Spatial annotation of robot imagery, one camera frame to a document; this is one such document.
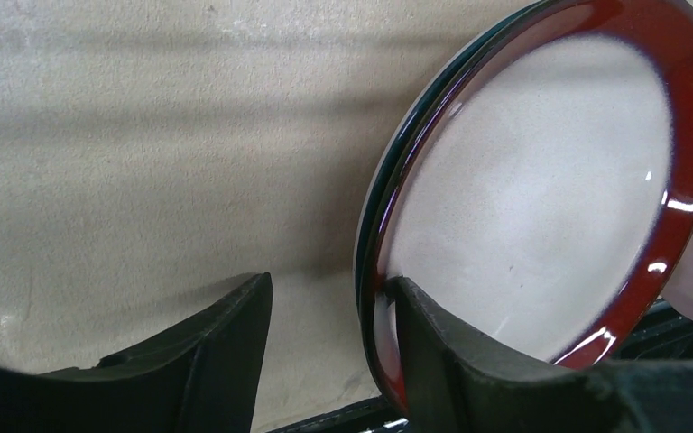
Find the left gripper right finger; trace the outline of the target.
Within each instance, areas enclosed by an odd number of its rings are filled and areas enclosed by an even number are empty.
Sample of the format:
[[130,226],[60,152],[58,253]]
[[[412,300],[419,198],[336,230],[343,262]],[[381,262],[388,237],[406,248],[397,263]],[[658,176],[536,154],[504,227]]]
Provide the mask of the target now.
[[492,339],[408,278],[387,285],[416,432],[693,432],[693,361],[574,371]]

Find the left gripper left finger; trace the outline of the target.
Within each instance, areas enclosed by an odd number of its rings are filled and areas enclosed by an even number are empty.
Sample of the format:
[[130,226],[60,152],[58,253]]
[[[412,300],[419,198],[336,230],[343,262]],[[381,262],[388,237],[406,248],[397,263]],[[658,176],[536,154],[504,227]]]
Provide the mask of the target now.
[[272,306],[272,277],[258,273],[94,367],[0,367],[0,432],[247,432]]

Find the red rimmed plate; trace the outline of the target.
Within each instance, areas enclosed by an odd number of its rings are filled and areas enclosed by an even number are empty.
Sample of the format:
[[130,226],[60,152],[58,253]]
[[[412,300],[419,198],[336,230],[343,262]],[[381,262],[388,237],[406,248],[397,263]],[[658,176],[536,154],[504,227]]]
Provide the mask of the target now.
[[575,371],[622,343],[692,236],[693,3],[536,3],[433,99],[370,230],[358,315],[399,410],[389,279]]

